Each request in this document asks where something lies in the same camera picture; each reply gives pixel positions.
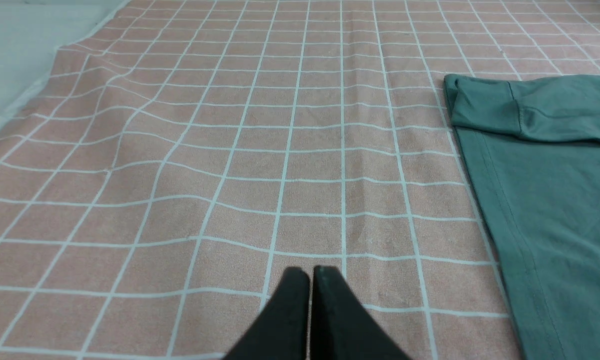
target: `white surface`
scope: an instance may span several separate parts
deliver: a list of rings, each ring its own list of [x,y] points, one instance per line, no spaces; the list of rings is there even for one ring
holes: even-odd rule
[[[121,1],[0,0],[0,116],[46,76],[57,47],[89,34]]]

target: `pink grid fabric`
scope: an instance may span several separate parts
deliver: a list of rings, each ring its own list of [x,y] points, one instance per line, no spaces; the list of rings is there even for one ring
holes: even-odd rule
[[[0,360],[211,360],[287,266],[519,358],[442,77],[600,74],[600,0],[132,0],[0,133]]]

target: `white grid line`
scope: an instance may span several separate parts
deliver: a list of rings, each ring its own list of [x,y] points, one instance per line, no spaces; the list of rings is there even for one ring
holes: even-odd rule
[[[377,23],[377,14],[375,13],[375,0],[371,0],[371,5],[373,6],[373,10],[374,10],[373,18],[375,19],[375,29],[376,29],[376,31],[379,31],[378,23]],[[377,38],[378,38],[378,43],[381,44],[382,41],[380,41],[380,33],[377,33]],[[380,57],[383,57],[381,45],[378,45],[378,50],[380,52]],[[389,80],[387,78],[384,61],[382,61],[382,71],[384,73],[383,74],[384,84],[387,88],[386,89],[386,100],[389,103],[389,107],[390,107],[391,103],[392,103],[391,93],[388,89]],[[398,132],[397,132],[397,130],[395,130],[396,125],[395,125],[395,118],[393,116],[392,109],[389,110],[389,118],[391,119],[391,127],[393,128],[393,143],[394,143],[396,151],[399,152],[400,151],[399,150],[400,143],[398,141]],[[396,161],[398,162],[398,171],[400,173],[400,180],[402,181],[402,195],[404,196],[404,205],[406,207],[407,214],[410,215],[411,214],[411,205],[410,205],[410,200],[409,200],[409,193],[407,191],[407,184],[406,184],[406,180],[405,180],[404,169],[402,167],[402,157],[400,157],[400,155],[398,155],[398,154],[396,155]],[[431,350],[431,358],[433,358],[433,360],[437,360],[437,358],[438,358],[437,357],[437,346],[435,344],[435,334],[433,331],[433,322],[431,320],[431,313],[430,313],[429,305],[428,305],[428,294],[426,292],[424,271],[422,269],[422,259],[420,257],[420,253],[419,253],[418,237],[416,235],[415,226],[414,226],[412,217],[409,218],[409,230],[410,230],[410,238],[411,238],[411,242],[412,242],[412,246],[413,246],[413,251],[415,253],[416,265],[418,267],[418,281],[419,281],[419,285],[420,285],[420,294],[421,294],[421,298],[422,298],[422,305],[423,305],[425,318],[426,318],[426,328],[428,330],[428,342],[429,342],[429,348]]]
[[[537,9],[545,16],[545,18],[547,18],[553,25],[554,27],[557,27],[558,30],[560,30],[560,32],[567,37],[567,39],[569,39],[584,55],[586,55],[586,57],[591,61],[591,63],[598,69],[598,71],[600,71],[600,65],[597,64],[597,62],[593,59],[593,57],[591,57],[591,55],[586,52],[577,41],[575,41],[574,39],[572,39],[569,34],[567,34],[565,32],[564,29],[562,29],[562,27],[560,27],[558,25],[558,23],[556,23],[546,12],[544,12],[544,10],[542,9],[542,7],[540,7],[538,5],[538,2],[536,2],[535,0],[531,0],[531,2],[535,5],[535,7],[537,7]]]
[[[342,219],[340,221],[340,241],[342,248],[342,264],[340,272],[342,277],[346,279],[346,121],[345,121],[345,82],[344,82],[344,3],[343,0],[339,2],[339,20],[340,20],[340,146],[342,148],[340,155],[340,210],[342,212]]]
[[[244,3],[244,6],[242,7],[242,13],[240,13],[240,18],[242,18],[242,16],[244,16],[244,11],[247,8],[247,5],[249,4],[249,0],[246,0]],[[233,39],[233,36],[235,34],[235,30],[238,26],[239,22],[235,23],[235,27],[233,27],[233,31],[231,32],[231,36],[229,36],[229,39],[226,43],[226,46],[224,47],[224,52],[222,52],[222,57],[224,57],[224,55],[226,54],[227,49],[229,48],[229,44],[231,43],[231,39]],[[220,64],[222,63],[222,59],[220,59],[215,67],[215,70],[213,70],[213,75],[211,76],[211,79],[209,80],[209,85],[213,82],[213,79],[215,79],[215,75],[217,74],[218,68],[220,66]],[[202,96],[202,98],[205,98],[206,96],[206,92],[208,91],[208,88],[205,90],[204,95]],[[247,98],[247,105],[245,106],[244,112],[242,114],[242,120],[240,121],[240,124],[242,125],[244,122],[244,118],[245,118],[245,112],[247,111],[248,108],[248,102],[250,100],[250,95],[252,94],[253,89],[251,89],[249,91],[249,97]],[[198,106],[195,111],[194,114],[191,116],[191,120],[190,123],[192,124],[195,120],[195,116],[197,114],[197,111],[200,109],[200,107]],[[193,251],[193,254],[191,256],[191,260],[189,263],[189,267],[188,267],[188,271],[186,274],[186,280],[185,280],[185,284],[184,284],[184,289],[187,289],[190,286],[190,282],[191,282],[191,278],[193,276],[193,271],[194,271],[194,267],[195,267],[195,260],[197,259],[197,255],[199,253],[200,250],[200,246],[202,244],[202,237],[204,236],[204,231],[206,230],[206,226],[208,225],[208,221],[209,218],[211,216],[211,213],[213,212],[213,209],[215,208],[215,205],[217,203],[217,199],[220,195],[220,191],[222,189],[222,186],[224,185],[224,181],[226,179],[226,175],[228,174],[229,171],[229,167],[231,166],[231,161],[233,159],[233,152],[234,152],[234,148],[237,146],[238,144],[238,139],[240,138],[240,132],[242,132],[242,128],[238,128],[236,134],[235,134],[235,139],[233,140],[233,146],[232,146],[232,150],[229,153],[229,157],[227,158],[227,163],[226,166],[224,168],[224,173],[222,174],[222,178],[220,179],[220,182],[218,183],[217,189],[215,189],[215,194],[213,195],[213,200],[211,200],[210,205],[208,207],[208,209],[206,210],[206,214],[204,215],[204,219],[202,221],[202,226],[200,228],[200,233],[199,233],[199,239],[197,240],[197,243],[195,244],[195,249]],[[186,303],[186,294],[182,295],[180,298],[180,304],[178,307],[178,313],[176,314],[176,320],[173,326],[173,331],[171,333],[171,338],[169,340],[169,349],[167,350],[167,355],[172,355],[173,353],[173,349],[175,346],[175,342],[178,339],[178,331],[179,331],[179,324],[181,321],[181,317],[184,311],[184,307],[185,307],[185,303]]]
[[[89,59],[89,57],[87,56],[87,59],[85,59],[85,63],[83,64],[82,69],[84,69],[84,67],[87,65],[88,59]],[[78,86],[78,83],[79,83],[79,79],[80,79],[79,77],[78,77],[78,79],[76,79],[76,82],[75,82],[75,84],[73,86],[73,92],[75,91],[75,89],[77,89],[77,86]],[[104,91],[102,91],[100,93],[100,96],[98,98],[98,104],[99,104],[99,101],[101,100],[103,94],[104,94]],[[53,112],[51,113],[51,116],[53,116],[53,114],[55,114],[55,112],[57,112],[59,109],[60,109],[59,106],[56,107],[53,110]],[[95,118],[96,118],[95,116],[92,117],[89,125],[87,126],[87,129],[85,129],[84,135],[80,138],[80,142],[83,141],[85,139],[85,137],[87,136],[87,134],[89,133],[89,129],[91,128],[91,125],[93,125],[93,123],[95,121]],[[32,136],[37,130],[41,129],[41,127],[42,127],[42,125],[39,125],[34,130],[34,132],[30,133],[29,137]],[[16,146],[16,148],[18,148],[24,142],[25,141],[22,141],[21,143],[19,143],[18,146]],[[66,155],[66,157],[64,157],[64,159],[62,160],[61,164],[57,167],[56,170],[59,170],[62,166],[64,166],[64,164],[66,164],[66,162],[69,160],[69,158],[71,157],[71,155],[75,152],[75,150],[77,150],[78,146],[80,145],[80,142],[78,142],[73,147],[73,149],[68,153],[68,155]],[[40,194],[42,194],[42,192],[46,189],[46,187],[48,186],[48,184],[50,184],[50,182],[53,180],[53,178],[55,177],[55,175],[57,175],[57,171],[54,171],[51,174],[51,176],[46,180],[46,182],[41,186],[41,188],[39,189],[39,191],[37,191],[37,193],[34,195],[34,198],[33,198],[34,200],[37,199],[37,197],[39,197]],[[101,194],[101,191],[103,191],[103,189],[104,189],[103,187],[100,189],[100,191],[98,193],[99,195]],[[4,239],[4,237],[11,231],[11,229],[13,229],[13,227],[16,225],[16,223],[18,223],[18,221],[22,218],[22,216],[30,208],[30,206],[31,206],[30,204],[25,205],[25,207],[20,211],[20,213],[18,214],[18,216],[16,216],[16,218],[11,222],[11,224],[9,225],[9,227],[6,228],[6,230],[4,231],[4,233],[2,234],[2,236],[0,236],[0,239]],[[55,257],[53,258],[50,266],[48,266],[48,268],[44,272],[43,276],[37,282],[37,285],[35,286],[36,290],[38,290],[39,288],[41,288],[42,284],[44,283],[44,281],[46,280],[46,278],[50,274],[51,270],[53,269],[53,266],[55,266],[55,263],[57,262],[57,260],[59,259],[59,257],[62,255],[62,252],[64,251],[64,249],[66,249],[66,246],[62,246],[62,248],[60,249],[60,251],[58,251],[58,253],[55,255]],[[31,301],[35,297],[35,294],[36,294],[35,290],[30,293],[30,295],[27,297],[27,299],[25,300],[25,302],[23,303],[23,305],[20,307],[20,310],[18,311],[18,313],[16,314],[16,316],[9,323],[9,326],[7,326],[7,329],[5,330],[5,332],[0,337],[0,347],[4,345],[4,342],[7,340],[7,338],[9,337],[9,335],[11,334],[11,332],[13,331],[13,329],[15,328],[16,324],[18,323],[18,321],[24,315],[25,310],[30,305]]]
[[[309,13],[311,12],[311,0],[308,0],[307,3],[307,12],[306,12],[306,20],[304,23],[304,38],[302,39],[302,50],[300,50],[300,64],[297,72],[297,77],[295,80],[296,87],[300,86],[300,78],[302,78],[302,65],[304,59],[304,49],[306,46],[306,33],[307,27],[309,26]],[[264,286],[262,287],[262,300],[260,301],[259,310],[264,309],[266,304],[265,296],[268,294],[268,287],[271,282],[271,271],[273,267],[273,259],[274,259],[274,251],[275,251],[275,242],[277,241],[277,235],[279,231],[280,225],[280,217],[282,213],[282,198],[284,197],[284,183],[286,181],[286,171],[289,166],[289,155],[291,151],[291,140],[293,137],[293,124],[295,123],[295,114],[297,113],[297,103],[298,103],[298,93],[299,89],[295,89],[295,94],[293,95],[293,109],[291,110],[291,123],[289,128],[289,133],[286,138],[286,150],[284,151],[284,164],[282,166],[282,182],[280,183],[279,193],[277,194],[277,209],[275,211],[275,221],[273,225],[273,234],[271,236],[270,250],[268,259],[266,260],[266,273],[264,276]]]
[[[181,8],[184,6],[185,2],[182,2],[179,10],[181,10]],[[213,11],[213,8],[211,8],[210,10],[208,10],[208,15],[211,14],[211,12]],[[169,77],[167,77],[167,79],[170,79],[171,76],[173,76],[173,74],[176,71],[176,68],[178,66],[178,64],[182,61],[182,59],[184,58],[184,54],[187,52],[187,50],[191,47],[192,43],[193,43],[193,39],[191,39],[190,43],[188,44],[188,47],[185,49],[185,52],[183,52],[183,54],[181,55],[181,57],[178,59],[178,63],[176,63],[176,66],[174,66],[174,68],[171,70],[171,73],[169,74]],[[160,95],[160,93],[162,92],[162,90],[164,89],[164,86],[162,88],[160,88],[160,90],[156,93],[154,99],[158,98],[158,96]],[[171,147],[171,149],[169,150],[169,152],[167,153],[167,155],[165,155],[163,161],[160,163],[160,166],[158,167],[158,171],[155,175],[155,180],[153,182],[153,189],[151,191],[151,197],[149,198],[149,202],[146,208],[146,211],[144,212],[144,218],[142,218],[142,223],[140,224],[140,228],[137,232],[137,235],[135,236],[135,240],[134,240],[134,244],[137,244],[140,240],[140,237],[142,236],[142,232],[144,231],[144,226],[146,225],[146,221],[149,217],[149,212],[151,211],[151,205],[153,204],[153,199],[155,198],[155,192],[158,186],[158,181],[160,180],[160,175],[162,173],[162,170],[164,169],[165,166],[165,162],[169,159],[170,155],[174,152],[174,150],[178,147],[178,143],[181,142],[181,140],[185,137],[186,133],[188,132],[190,126],[188,126],[185,130],[183,130],[182,134],[180,135],[180,139]],[[118,143],[118,150],[119,150],[119,146],[121,145],[121,141],[122,138],[120,137],[119,143]],[[131,258],[133,257],[133,254],[135,253],[135,248],[131,248],[131,250],[129,251],[128,255],[126,256],[126,259],[124,260],[124,263],[122,264],[122,268],[120,269],[119,273],[116,276],[115,282],[112,285],[111,288],[111,292],[114,293],[117,289],[117,287],[119,286],[120,282],[122,281],[122,277],[124,275],[124,272],[126,271],[126,268],[128,267],[128,264],[131,261]],[[84,341],[84,344],[82,345],[82,354],[78,357],[77,360],[82,360],[84,358],[84,354],[88,351],[89,346],[95,336],[96,331],[98,330],[99,324],[101,323],[106,309],[108,309],[109,304],[112,301],[112,296],[108,296],[105,300],[105,303],[102,305],[100,312],[98,314],[98,317],[96,317],[96,320],[94,321],[93,325],[91,326],[91,329],[89,330],[89,334],[87,335],[87,338]]]

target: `green t-shirt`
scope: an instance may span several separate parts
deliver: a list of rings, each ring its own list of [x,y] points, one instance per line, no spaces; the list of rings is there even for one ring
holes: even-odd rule
[[[528,360],[600,360],[600,76],[447,75]]]

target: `stitched seam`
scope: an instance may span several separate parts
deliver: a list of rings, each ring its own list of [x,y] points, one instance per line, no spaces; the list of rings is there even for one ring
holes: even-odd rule
[[[484,135],[482,133],[480,133],[480,136],[482,137],[482,141],[484,143],[484,148],[487,151],[487,156],[489,157],[489,161],[490,161],[491,164],[493,164],[493,159],[492,159],[491,154],[490,154],[489,146],[487,145],[487,142],[485,141]],[[504,189],[504,187],[502,187],[502,183],[501,183],[501,181],[499,179],[497,171],[494,171],[493,173],[494,173],[495,178],[496,178],[496,180],[498,182],[498,186],[501,189]],[[506,209],[508,210],[508,212],[509,212],[509,214],[511,216],[511,219],[515,220],[515,217],[513,215],[513,211],[511,210],[510,203],[508,202],[508,200],[506,200],[506,194],[504,194],[504,195],[505,195],[504,199],[502,199],[500,201],[500,205],[503,205],[502,203],[504,203],[504,205],[506,205]],[[509,228],[511,228],[511,226],[510,226],[511,225],[510,224],[511,221],[507,221],[506,223],[508,223],[509,224]],[[515,230],[517,232],[518,239],[521,239],[522,242],[524,243],[524,245],[526,246],[526,248],[529,249],[528,241],[527,241],[526,237],[524,235],[522,235],[522,232],[520,231],[520,228],[517,226],[517,223],[515,221],[512,221],[512,223],[513,223],[513,227],[515,228]],[[542,301],[544,303],[544,306],[547,309],[546,314],[547,314],[547,317],[549,317],[549,324],[551,325],[551,327],[553,328],[553,331],[555,332],[556,339],[558,339],[558,344],[560,345],[560,350],[562,351],[562,357],[566,358],[566,355],[564,353],[564,347],[562,345],[562,340],[560,339],[558,331],[555,328],[555,325],[554,325],[554,322],[553,322],[553,317],[551,316],[551,312],[549,310],[549,306],[548,306],[548,304],[546,302],[546,296],[544,296],[544,289],[542,287],[542,282],[540,282],[540,278],[538,277],[538,274],[537,274],[537,271],[536,271],[537,267],[536,267],[536,264],[535,264],[535,258],[533,257],[533,253],[531,253],[531,251],[528,251],[528,253],[529,253],[529,258],[531,259],[531,262],[533,264],[533,269],[531,269],[531,271],[533,271],[533,275],[535,276],[535,278],[536,278],[536,280],[538,282],[538,289],[540,290],[540,295],[542,296]],[[540,318],[542,318],[540,316],[540,310],[538,309],[537,306],[535,306],[535,311],[537,312],[538,316]],[[554,353],[553,353],[553,351],[551,350],[550,347],[549,347],[549,351],[551,352],[551,355],[553,356],[553,358],[555,358],[555,355],[554,355]]]

